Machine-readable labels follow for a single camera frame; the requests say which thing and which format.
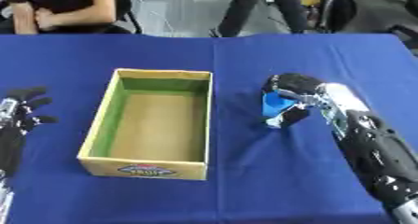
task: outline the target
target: printed logo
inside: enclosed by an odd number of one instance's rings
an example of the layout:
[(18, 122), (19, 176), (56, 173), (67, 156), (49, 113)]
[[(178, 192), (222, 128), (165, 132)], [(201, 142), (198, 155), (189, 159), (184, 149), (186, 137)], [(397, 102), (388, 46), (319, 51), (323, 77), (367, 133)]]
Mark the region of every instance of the printed logo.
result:
[(118, 170), (122, 173), (141, 176), (160, 176), (175, 174), (174, 171), (170, 171), (168, 169), (160, 168), (158, 166), (150, 164), (131, 164), (129, 166), (119, 168)]

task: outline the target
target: person's hand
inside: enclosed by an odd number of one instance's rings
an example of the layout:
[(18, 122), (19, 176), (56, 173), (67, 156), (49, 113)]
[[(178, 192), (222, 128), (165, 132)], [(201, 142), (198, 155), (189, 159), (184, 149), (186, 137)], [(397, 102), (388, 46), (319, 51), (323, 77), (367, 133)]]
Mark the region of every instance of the person's hand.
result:
[(40, 8), (35, 13), (37, 26), (41, 31), (52, 31), (55, 29), (54, 13), (46, 8)]

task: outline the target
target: blue tablecloth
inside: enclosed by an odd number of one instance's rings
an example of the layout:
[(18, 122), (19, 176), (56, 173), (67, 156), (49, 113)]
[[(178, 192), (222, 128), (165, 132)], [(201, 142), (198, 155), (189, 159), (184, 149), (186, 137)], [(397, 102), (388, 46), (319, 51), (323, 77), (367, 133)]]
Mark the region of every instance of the blue tablecloth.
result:
[[(28, 137), (11, 223), (386, 223), (317, 113), (288, 130), (259, 120), (269, 75), (349, 85), (418, 147), (418, 62), (390, 35), (2, 36), (0, 92), (47, 85), (60, 118)], [(208, 180), (96, 177), (76, 160), (117, 67), (215, 72)]]

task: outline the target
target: person's arm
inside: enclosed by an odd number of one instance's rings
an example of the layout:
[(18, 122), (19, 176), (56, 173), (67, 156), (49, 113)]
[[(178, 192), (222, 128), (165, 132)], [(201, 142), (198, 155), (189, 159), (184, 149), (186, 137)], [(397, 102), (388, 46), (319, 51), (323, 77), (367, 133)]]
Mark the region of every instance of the person's arm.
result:
[(12, 3), (15, 33), (21, 35), (37, 34), (35, 11), (30, 3)]
[(40, 8), (36, 12), (39, 28), (48, 30), (55, 26), (112, 23), (116, 20), (115, 0), (92, 0), (93, 4), (77, 11), (53, 14)]

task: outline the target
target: person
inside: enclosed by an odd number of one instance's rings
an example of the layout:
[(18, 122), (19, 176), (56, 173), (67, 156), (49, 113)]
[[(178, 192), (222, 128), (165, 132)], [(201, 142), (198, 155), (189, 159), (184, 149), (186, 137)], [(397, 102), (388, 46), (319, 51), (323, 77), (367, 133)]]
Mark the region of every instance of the person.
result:
[(118, 0), (6, 1), (13, 16), (0, 23), (0, 34), (88, 33), (118, 17)]
[[(258, 0), (232, 0), (223, 21), (211, 30), (211, 36), (232, 37), (243, 29)], [(292, 33), (304, 33), (308, 22), (300, 0), (274, 0)]]

